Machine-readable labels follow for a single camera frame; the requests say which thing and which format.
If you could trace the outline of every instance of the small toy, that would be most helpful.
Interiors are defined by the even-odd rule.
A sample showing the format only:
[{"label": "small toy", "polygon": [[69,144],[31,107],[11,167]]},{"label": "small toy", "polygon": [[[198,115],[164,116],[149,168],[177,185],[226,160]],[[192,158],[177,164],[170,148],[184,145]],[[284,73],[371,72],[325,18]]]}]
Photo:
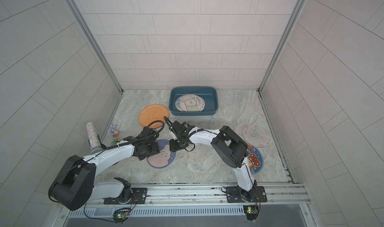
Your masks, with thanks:
[{"label": "small toy", "polygon": [[119,131],[116,129],[116,125],[110,124],[109,127],[111,128],[112,136],[118,136],[119,135]]}]

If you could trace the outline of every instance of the metal vent grille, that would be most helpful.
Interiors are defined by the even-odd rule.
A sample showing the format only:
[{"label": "metal vent grille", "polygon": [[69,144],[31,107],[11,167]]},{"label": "metal vent grille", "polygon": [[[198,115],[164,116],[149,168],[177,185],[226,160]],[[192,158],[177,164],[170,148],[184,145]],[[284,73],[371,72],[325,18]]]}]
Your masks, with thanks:
[{"label": "metal vent grille", "polygon": [[[87,208],[85,213],[88,216],[97,218],[111,217],[112,213],[119,207]],[[158,206],[158,207],[135,207],[129,214],[130,217],[159,217],[159,216],[213,216],[213,215],[245,215],[242,205],[226,205],[226,206]],[[84,218],[83,209],[70,211],[68,218]]]}]

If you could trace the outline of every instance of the metal plate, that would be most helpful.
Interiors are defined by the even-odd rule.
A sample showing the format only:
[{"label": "metal plate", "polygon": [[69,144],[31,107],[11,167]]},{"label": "metal plate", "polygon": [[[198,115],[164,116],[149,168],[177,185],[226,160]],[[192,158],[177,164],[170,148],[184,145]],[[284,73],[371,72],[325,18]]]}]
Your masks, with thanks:
[{"label": "metal plate", "polygon": [[[137,203],[136,201],[134,201],[132,203],[132,199],[130,199],[127,203],[125,203],[125,205],[127,204],[144,204],[145,203],[145,199],[147,197],[147,188],[131,188],[132,189],[132,192],[133,194],[136,196],[137,198]],[[117,201],[113,201],[111,199],[105,199],[104,200],[104,204],[120,204],[119,202]]]}]

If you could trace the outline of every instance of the marble floor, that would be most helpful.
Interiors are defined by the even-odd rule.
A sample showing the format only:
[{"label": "marble floor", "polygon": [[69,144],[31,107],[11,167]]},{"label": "marble floor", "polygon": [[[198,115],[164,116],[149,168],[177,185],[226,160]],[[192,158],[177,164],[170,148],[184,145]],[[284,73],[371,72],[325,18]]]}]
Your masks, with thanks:
[{"label": "marble floor", "polygon": [[[258,146],[257,149],[263,157],[263,167],[254,175],[257,182],[287,182],[256,90],[217,90],[217,94],[219,109],[213,116],[170,114],[169,119],[172,122],[185,121],[205,129],[229,126],[248,144]],[[137,136],[142,131],[142,126],[137,119],[141,110],[152,104],[168,106],[169,95],[170,90],[124,91],[112,121],[120,132],[119,138]],[[258,129],[258,132],[254,132],[252,128]],[[170,140],[171,138],[166,126],[158,139]],[[110,146],[112,139],[113,137],[107,134],[103,143]],[[192,152],[177,151],[174,161],[162,169],[151,167],[146,159],[139,161],[137,157],[130,157],[107,168],[96,179],[106,180],[113,177],[122,177],[134,184],[237,182],[233,169],[221,160],[214,148],[202,144],[196,144]]]}]

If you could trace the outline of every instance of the cartoon alpaca plate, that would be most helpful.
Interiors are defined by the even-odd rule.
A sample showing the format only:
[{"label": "cartoon alpaca plate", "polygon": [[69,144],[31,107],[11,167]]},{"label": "cartoon alpaca plate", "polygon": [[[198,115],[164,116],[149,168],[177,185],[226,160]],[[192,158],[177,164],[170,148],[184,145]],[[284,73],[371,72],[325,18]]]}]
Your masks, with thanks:
[{"label": "cartoon alpaca plate", "polygon": [[175,105],[179,111],[202,111],[205,101],[197,95],[183,95],[176,100]]}]

